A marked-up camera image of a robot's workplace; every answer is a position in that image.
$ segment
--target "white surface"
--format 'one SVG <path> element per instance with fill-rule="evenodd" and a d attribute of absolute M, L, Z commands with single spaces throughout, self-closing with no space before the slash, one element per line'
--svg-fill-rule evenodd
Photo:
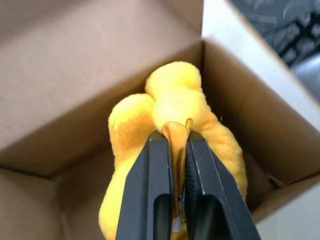
<path fill-rule="evenodd" d="M 256 224 L 262 240 L 319 240 L 320 184 Z"/>
<path fill-rule="evenodd" d="M 203 38 L 212 38 L 234 54 L 259 76 L 302 117 L 320 131 L 318 103 L 293 80 L 285 65 L 259 42 L 244 21 L 235 13 L 228 0 L 205 0 L 203 11 Z"/>

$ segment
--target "stuffed animal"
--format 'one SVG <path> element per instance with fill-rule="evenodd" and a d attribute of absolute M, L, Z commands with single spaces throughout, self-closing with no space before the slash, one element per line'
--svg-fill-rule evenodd
<path fill-rule="evenodd" d="M 144 94 L 119 102 L 109 117 L 115 171 L 99 211 L 107 240 L 115 240 L 126 177 L 150 133 L 161 132 L 172 155 L 174 207 L 171 239 L 187 240 L 184 214 L 186 143 L 191 130 L 200 133 L 234 176 L 245 198 L 247 177 L 242 149 L 231 131 L 211 112 L 201 88 L 199 70 L 187 62 L 156 69 L 146 80 Z"/>

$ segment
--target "yellow plush toy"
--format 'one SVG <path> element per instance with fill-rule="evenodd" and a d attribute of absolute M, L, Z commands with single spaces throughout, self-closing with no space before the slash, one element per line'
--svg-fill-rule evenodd
<path fill-rule="evenodd" d="M 126 177 L 149 134 L 161 132 L 170 142 L 174 179 L 171 239 L 187 240 L 182 194 L 185 187 L 186 143 L 190 130 L 200 133 L 247 195 L 242 150 L 231 131 L 211 112 L 201 88 L 199 70 L 190 63 L 173 62 L 155 70 L 146 81 L 145 94 L 119 102 L 109 117 L 115 171 L 99 212 L 101 231 L 115 240 Z"/>

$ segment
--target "cardboard box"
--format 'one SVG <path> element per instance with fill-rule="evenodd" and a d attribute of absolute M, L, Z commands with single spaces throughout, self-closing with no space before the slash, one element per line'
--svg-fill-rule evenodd
<path fill-rule="evenodd" d="M 104 239 L 108 116 L 172 61 L 201 69 L 212 110 L 242 146 L 255 221 L 319 181 L 319 106 L 216 2 L 202 40 L 200 0 L 0 0 L 1 240 Z"/>

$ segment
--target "plush toy arm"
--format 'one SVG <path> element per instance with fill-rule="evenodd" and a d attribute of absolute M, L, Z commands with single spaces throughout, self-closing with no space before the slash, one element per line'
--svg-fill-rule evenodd
<path fill-rule="evenodd" d="M 248 183 L 245 162 L 242 149 L 232 132 L 223 126 L 211 111 L 208 112 L 205 121 L 194 130 L 206 139 L 212 151 L 231 172 L 243 197 L 246 198 Z"/>
<path fill-rule="evenodd" d="M 115 240 L 127 175 L 156 130 L 152 119 L 154 100 L 147 94 L 134 94 L 119 102 L 109 117 L 109 133 L 115 156 L 111 182 L 99 211 L 99 225 L 107 240 Z"/>

